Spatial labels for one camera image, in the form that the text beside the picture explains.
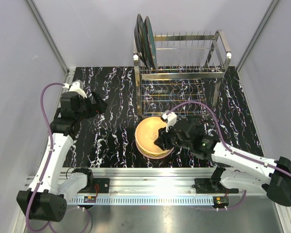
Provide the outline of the yellow plate with drawing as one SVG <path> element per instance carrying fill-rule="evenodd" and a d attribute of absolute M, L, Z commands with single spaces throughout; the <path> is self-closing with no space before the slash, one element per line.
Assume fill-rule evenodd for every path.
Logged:
<path fill-rule="evenodd" d="M 135 130 L 135 141 L 146 146 L 158 138 L 158 130 L 166 126 L 160 117 L 152 116 L 142 120 Z"/>

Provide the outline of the blue glazed plate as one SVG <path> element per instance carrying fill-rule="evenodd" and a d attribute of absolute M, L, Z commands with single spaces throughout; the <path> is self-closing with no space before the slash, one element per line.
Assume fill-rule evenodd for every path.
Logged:
<path fill-rule="evenodd" d="M 143 24 L 143 44 L 147 68 L 156 69 L 156 46 L 149 16 L 146 16 Z"/>

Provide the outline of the dark striped rim plate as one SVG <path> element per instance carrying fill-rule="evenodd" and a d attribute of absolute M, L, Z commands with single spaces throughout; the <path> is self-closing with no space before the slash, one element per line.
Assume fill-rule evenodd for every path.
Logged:
<path fill-rule="evenodd" d="M 144 55 L 144 53 L 145 53 L 144 46 L 143 46 L 143 34 L 142 34 L 143 23 L 144 22 L 143 22 L 141 14 L 138 14 L 137 19 L 136 19 L 135 28 L 134 28 L 134 39 L 135 39 L 135 44 L 136 44 L 137 53 L 139 55 L 139 58 L 144 63 L 145 67 L 147 67 L 146 58 Z"/>

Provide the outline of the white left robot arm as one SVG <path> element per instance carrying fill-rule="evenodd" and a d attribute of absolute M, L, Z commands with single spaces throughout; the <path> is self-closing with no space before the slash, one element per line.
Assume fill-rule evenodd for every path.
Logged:
<path fill-rule="evenodd" d="M 48 124 L 51 135 L 38 172 L 26 191 L 19 191 L 16 201 L 27 220 L 60 222 L 67 203 L 80 191 L 96 188 L 89 168 L 76 168 L 70 177 L 58 184 L 66 155 L 80 130 L 81 121 L 94 118 L 107 110 L 107 103 L 92 92 L 94 103 L 77 91 L 68 91 L 60 98 L 60 107 Z"/>

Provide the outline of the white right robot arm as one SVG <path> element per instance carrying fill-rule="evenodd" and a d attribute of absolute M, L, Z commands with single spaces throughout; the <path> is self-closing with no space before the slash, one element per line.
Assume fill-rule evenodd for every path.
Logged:
<path fill-rule="evenodd" d="M 291 160 L 265 158 L 228 145 L 216 136 L 205 135 L 198 127 L 163 127 L 154 144 L 162 150 L 184 148 L 202 160 L 233 168 L 216 168 L 210 188 L 216 193 L 239 189 L 266 194 L 273 202 L 291 206 Z"/>

